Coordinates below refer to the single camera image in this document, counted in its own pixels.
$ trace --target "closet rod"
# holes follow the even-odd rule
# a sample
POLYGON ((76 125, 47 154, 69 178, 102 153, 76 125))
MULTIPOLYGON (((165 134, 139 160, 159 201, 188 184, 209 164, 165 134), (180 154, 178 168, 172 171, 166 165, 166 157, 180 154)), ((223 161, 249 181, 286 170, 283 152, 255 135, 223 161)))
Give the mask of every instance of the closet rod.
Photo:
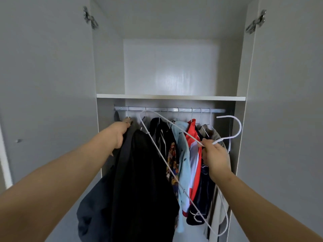
POLYGON ((156 108, 156 107, 128 107, 128 106, 115 106, 114 110, 120 111, 156 111, 156 112, 187 112, 187 113, 225 113, 225 109, 208 109, 208 108, 156 108))

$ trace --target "wardrobe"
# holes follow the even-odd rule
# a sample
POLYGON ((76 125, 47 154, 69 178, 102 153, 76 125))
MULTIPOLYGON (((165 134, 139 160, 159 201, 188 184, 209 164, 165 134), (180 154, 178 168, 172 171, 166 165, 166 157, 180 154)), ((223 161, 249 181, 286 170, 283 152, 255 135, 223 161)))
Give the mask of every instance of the wardrobe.
MULTIPOLYGON (((123 107, 121 118, 134 119, 138 111, 127 107, 173 108, 161 114, 210 123, 222 137, 239 129, 216 118, 228 114, 243 125, 230 143, 232 171, 323 236, 323 0, 1 6, 0 161, 7 188, 109 126, 115 107, 123 107)), ((48 242, 79 241, 79 201, 48 242)), ((228 231, 210 241, 248 241, 228 215, 228 231)), ((175 233, 174 242, 207 241, 204 229, 175 233)))

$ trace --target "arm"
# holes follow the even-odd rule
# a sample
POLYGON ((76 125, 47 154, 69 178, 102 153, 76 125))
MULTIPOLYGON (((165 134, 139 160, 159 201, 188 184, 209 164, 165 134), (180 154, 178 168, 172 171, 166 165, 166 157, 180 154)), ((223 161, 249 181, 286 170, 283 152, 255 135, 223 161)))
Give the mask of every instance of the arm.
POLYGON ((0 196, 0 241, 43 242, 122 145, 129 123, 115 122, 88 143, 49 162, 0 196))
POLYGON ((248 239, 253 241, 323 241, 315 232, 248 187, 227 166, 229 155, 203 139, 203 160, 248 239))

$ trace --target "light blue garment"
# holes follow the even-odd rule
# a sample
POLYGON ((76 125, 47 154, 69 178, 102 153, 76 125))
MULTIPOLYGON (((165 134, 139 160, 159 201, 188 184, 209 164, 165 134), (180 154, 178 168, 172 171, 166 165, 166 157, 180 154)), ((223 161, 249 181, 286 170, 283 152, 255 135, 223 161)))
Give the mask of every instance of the light blue garment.
MULTIPOLYGON (((175 125, 179 126, 182 130, 187 131, 189 124, 183 121, 176 121, 175 125)), ((177 143, 177 148, 179 151, 179 181, 180 184, 184 187, 185 192, 189 195, 189 185, 191 180, 191 165, 190 165, 190 149, 188 148, 188 143, 185 137, 184 132, 179 128, 172 125, 172 132, 177 143)), ((178 187, 178 203, 180 205, 179 216, 178 216, 178 225, 176 231, 178 233, 184 232, 184 219, 182 212, 182 207, 187 207, 185 202, 186 195, 184 194, 181 187, 178 187)))

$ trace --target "white shelf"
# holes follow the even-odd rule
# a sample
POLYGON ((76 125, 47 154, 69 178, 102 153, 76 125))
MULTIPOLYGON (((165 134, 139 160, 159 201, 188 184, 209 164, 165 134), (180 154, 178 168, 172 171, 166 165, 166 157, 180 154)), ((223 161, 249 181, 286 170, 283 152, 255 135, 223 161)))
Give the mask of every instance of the white shelf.
POLYGON ((227 96, 180 96, 180 95, 126 95, 126 94, 97 94, 97 98, 126 98, 126 99, 183 99, 209 101, 245 101, 245 97, 227 96))

